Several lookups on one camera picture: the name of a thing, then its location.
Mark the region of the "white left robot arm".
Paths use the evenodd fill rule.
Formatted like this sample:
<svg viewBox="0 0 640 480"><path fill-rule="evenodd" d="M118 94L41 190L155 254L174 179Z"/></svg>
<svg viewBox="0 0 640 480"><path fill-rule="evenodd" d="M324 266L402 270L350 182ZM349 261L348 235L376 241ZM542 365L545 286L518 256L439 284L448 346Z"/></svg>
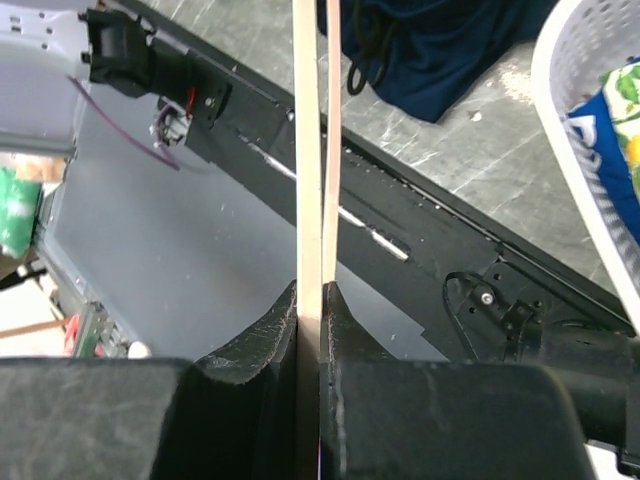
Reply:
<svg viewBox="0 0 640 480"><path fill-rule="evenodd" d="M85 106L92 47L86 1L1 4L1 151L69 155Z"/></svg>

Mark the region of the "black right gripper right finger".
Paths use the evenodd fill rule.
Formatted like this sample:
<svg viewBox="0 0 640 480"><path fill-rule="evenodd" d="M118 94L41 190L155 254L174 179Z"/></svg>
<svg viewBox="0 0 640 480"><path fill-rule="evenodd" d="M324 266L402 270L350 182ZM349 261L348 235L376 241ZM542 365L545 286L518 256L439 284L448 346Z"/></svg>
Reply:
<svg viewBox="0 0 640 480"><path fill-rule="evenodd" d="M392 355L355 319L336 282L324 286L320 362L387 360Z"/></svg>

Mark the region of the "beige hanger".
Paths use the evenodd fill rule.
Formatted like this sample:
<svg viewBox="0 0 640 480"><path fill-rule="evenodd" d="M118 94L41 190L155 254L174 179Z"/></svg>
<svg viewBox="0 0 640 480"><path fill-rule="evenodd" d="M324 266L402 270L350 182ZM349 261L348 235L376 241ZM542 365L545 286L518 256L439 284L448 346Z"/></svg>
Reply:
<svg viewBox="0 0 640 480"><path fill-rule="evenodd" d="M296 161L297 380L295 477L318 476L323 314L322 162L316 3L292 3Z"/></svg>

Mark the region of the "navy blue shorts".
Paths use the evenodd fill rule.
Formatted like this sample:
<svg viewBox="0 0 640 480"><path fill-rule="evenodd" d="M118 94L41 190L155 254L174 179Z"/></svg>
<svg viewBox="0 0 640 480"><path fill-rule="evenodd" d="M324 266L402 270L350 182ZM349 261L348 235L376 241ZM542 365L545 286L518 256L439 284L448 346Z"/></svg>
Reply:
<svg viewBox="0 0 640 480"><path fill-rule="evenodd" d="M514 46L537 38L551 0L343 1L346 89L438 122Z"/></svg>

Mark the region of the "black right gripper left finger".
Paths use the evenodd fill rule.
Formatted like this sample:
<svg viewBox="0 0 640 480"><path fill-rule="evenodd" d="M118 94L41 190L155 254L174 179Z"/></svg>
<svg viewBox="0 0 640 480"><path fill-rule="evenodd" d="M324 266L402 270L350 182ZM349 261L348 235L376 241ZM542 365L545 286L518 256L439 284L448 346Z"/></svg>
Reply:
<svg viewBox="0 0 640 480"><path fill-rule="evenodd" d="M296 281L292 281L264 315L196 365L212 379L228 384L256 379L295 343L296 301Z"/></svg>

